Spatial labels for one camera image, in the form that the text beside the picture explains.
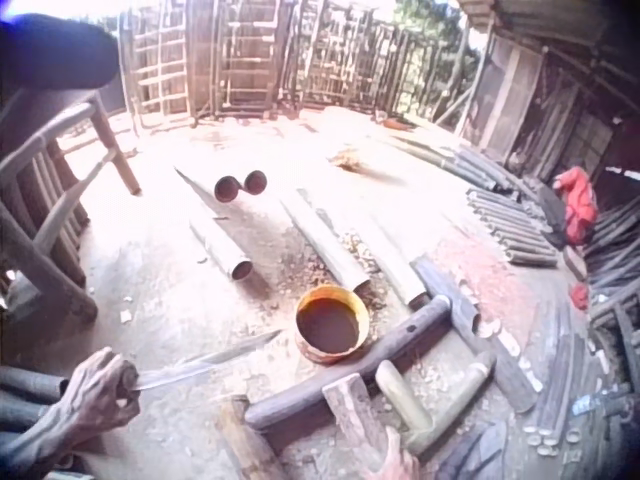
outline red object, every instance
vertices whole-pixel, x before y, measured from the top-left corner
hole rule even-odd
[[[582,245],[587,231],[598,218],[598,207],[589,175],[573,167],[556,178],[556,188],[566,194],[567,238],[571,245]]]
[[[569,292],[571,301],[578,310],[589,308],[589,288],[584,283],[579,283]]]

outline yellow bucket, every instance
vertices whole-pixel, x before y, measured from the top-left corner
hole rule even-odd
[[[335,363],[362,346],[369,326],[369,312],[358,295],[338,285],[321,285],[298,303],[296,345],[312,362]]]

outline knife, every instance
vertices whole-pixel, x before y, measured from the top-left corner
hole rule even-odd
[[[138,378],[126,378],[123,376],[123,384],[129,385],[128,390],[142,391],[150,388],[161,387],[170,383],[179,382],[195,375],[210,372],[222,364],[240,357],[247,353],[251,353],[276,338],[282,330],[274,330],[273,332],[258,335],[256,337],[244,340],[234,347],[218,353],[210,353],[200,355],[187,362],[171,365],[157,370],[146,370],[138,374]]]

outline ground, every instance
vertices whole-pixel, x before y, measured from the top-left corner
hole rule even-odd
[[[91,352],[109,345],[145,370],[224,349],[248,335],[284,330],[263,350],[211,375],[144,392],[135,421],[88,446],[84,458],[97,478],[233,479],[213,426],[216,398],[247,393],[256,401],[321,368],[302,357],[294,344],[294,312],[308,289],[331,280],[318,271],[313,249],[279,205],[281,188],[305,188],[342,237],[349,231],[345,212],[368,210],[407,260],[430,254],[480,300],[483,322],[499,321],[521,348],[527,345],[540,298],[550,288],[567,288],[564,274],[506,264],[466,206],[468,185],[371,138],[380,128],[366,116],[328,109],[303,112],[299,120],[229,119],[195,130],[159,131],[143,138],[130,160],[142,186],[140,196],[127,193],[113,168],[94,182],[82,199],[91,223],[82,235],[81,260],[98,319],[88,326],[61,325],[53,338],[40,339],[20,354],[22,365],[68,374]],[[123,149],[132,146],[126,132],[119,139]],[[360,173],[329,164],[345,146],[357,152]],[[100,144],[91,143],[68,159],[83,176],[102,152]],[[216,221],[253,260],[249,278],[232,282],[211,259],[205,261],[186,216],[192,192],[173,171],[176,162],[229,168],[251,164],[267,172],[270,184],[264,194],[241,193],[216,212],[222,217]],[[207,178],[200,180],[206,183]],[[365,264],[375,271],[370,262]],[[375,339],[409,310],[380,273],[372,278]],[[132,320],[123,323],[127,311]],[[450,402],[471,360],[465,344],[449,332],[427,355],[415,358],[407,378],[428,408],[441,408]],[[384,423],[401,428],[380,395],[374,405]],[[494,385],[451,433],[455,437],[456,431],[492,419],[513,422]],[[344,438],[326,420],[326,426],[300,432],[301,438],[289,445],[274,445],[291,478],[359,478]],[[424,466],[424,478],[431,477],[452,443],[443,442],[440,455]]]

